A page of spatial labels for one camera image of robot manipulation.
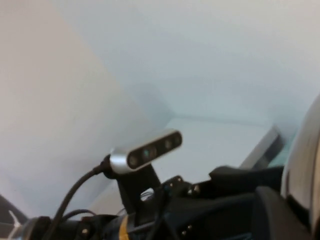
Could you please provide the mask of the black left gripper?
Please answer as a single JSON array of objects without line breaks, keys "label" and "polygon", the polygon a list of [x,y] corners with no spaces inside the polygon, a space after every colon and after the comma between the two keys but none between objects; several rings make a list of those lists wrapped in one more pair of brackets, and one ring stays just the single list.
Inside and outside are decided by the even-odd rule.
[{"label": "black left gripper", "polygon": [[135,226],[147,225],[147,240],[242,240],[250,234],[255,189],[280,191],[283,170],[221,166],[209,173],[211,180],[196,184],[179,175],[160,182],[141,174],[135,178]]}]

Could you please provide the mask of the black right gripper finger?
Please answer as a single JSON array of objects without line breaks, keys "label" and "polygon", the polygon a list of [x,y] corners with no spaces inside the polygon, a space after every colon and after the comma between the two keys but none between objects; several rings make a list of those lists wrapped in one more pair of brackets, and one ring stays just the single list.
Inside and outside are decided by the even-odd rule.
[{"label": "black right gripper finger", "polygon": [[318,240],[320,224],[312,232],[309,212],[292,197],[284,199],[266,186],[257,187],[253,201],[255,240]]}]

